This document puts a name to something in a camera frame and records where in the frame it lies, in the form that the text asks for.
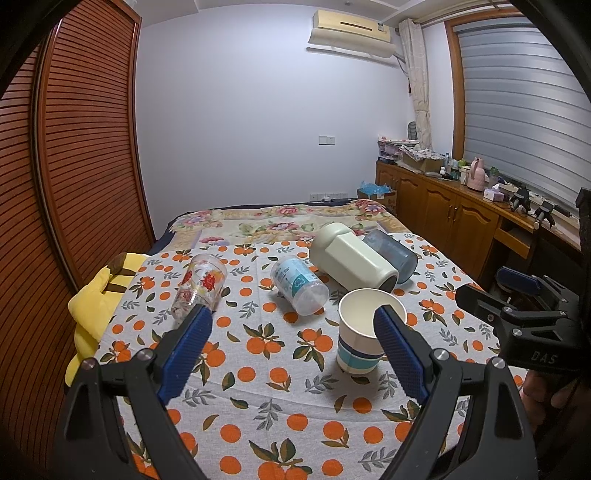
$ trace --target black gripper frame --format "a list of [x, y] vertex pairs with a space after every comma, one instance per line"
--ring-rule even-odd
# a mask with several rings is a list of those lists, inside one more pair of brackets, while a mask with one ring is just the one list
[[117, 397], [129, 398], [143, 444], [161, 479], [207, 479], [157, 394], [164, 364], [202, 307], [194, 307], [154, 350], [140, 350], [121, 363], [83, 361], [60, 412], [51, 467], [56, 480], [150, 479], [135, 466]]
[[[381, 480], [537, 479], [530, 424], [506, 362], [460, 362], [432, 349], [392, 307], [384, 308], [422, 364], [429, 395]], [[462, 395], [470, 401], [460, 441], [439, 456]]]
[[550, 374], [580, 372], [589, 364], [589, 344], [579, 319], [579, 297], [551, 278], [530, 279], [539, 288], [526, 296], [539, 311], [519, 311], [467, 284], [457, 289], [456, 303], [493, 327], [499, 356], [508, 364]]

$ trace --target clear glass with red print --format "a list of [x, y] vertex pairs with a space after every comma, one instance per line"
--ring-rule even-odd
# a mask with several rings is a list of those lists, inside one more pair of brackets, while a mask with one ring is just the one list
[[183, 322], [197, 303], [202, 303], [213, 311], [227, 276], [226, 267], [216, 257], [195, 255], [178, 285], [178, 293], [171, 308], [175, 327]]

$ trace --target ceiling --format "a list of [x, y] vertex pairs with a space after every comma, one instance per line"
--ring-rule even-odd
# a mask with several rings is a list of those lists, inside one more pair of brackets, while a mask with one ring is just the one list
[[291, 4], [338, 10], [372, 18], [392, 27], [406, 18], [422, 18], [460, 6], [478, 6], [490, 0], [125, 0], [142, 16], [143, 26], [153, 25], [200, 10], [227, 5]]

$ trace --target bottle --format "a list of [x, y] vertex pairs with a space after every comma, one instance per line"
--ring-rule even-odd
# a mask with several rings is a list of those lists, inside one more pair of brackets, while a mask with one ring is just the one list
[[330, 296], [328, 287], [297, 257], [278, 260], [271, 270], [271, 279], [298, 315], [318, 312]]
[[381, 230], [372, 230], [363, 241], [398, 270], [398, 284], [406, 282], [417, 269], [418, 257], [412, 250]]
[[452, 156], [449, 153], [445, 154], [445, 173], [451, 175], [452, 173]]
[[310, 261], [349, 291], [377, 288], [390, 293], [398, 280], [398, 271], [342, 223], [318, 231]]

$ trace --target curtain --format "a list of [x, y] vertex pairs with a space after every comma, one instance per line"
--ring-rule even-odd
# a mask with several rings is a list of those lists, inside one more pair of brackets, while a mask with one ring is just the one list
[[398, 25], [402, 50], [408, 67], [408, 81], [413, 95], [419, 148], [431, 148], [431, 115], [429, 113], [429, 75], [423, 29], [412, 20]]

